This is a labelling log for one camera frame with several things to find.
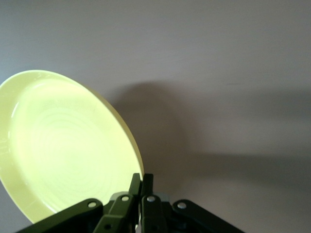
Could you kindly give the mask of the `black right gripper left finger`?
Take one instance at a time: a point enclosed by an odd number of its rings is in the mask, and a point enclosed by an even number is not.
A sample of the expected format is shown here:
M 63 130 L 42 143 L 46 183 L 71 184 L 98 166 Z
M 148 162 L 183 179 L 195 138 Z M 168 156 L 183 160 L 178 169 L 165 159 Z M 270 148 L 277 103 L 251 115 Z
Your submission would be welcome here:
M 43 219 L 20 233 L 126 233 L 138 223 L 138 203 L 141 180 L 133 174 L 129 190 L 115 193 L 108 204 L 98 199 L 86 199 L 57 214 Z

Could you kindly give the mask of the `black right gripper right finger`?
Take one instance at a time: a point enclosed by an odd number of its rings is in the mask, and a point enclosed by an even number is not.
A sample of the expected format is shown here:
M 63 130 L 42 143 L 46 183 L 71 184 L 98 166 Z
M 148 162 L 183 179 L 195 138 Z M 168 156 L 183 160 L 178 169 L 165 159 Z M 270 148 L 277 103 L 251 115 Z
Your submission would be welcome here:
M 143 233 L 242 233 L 190 200 L 173 204 L 153 192 L 153 174 L 145 174 L 141 190 L 141 231 Z

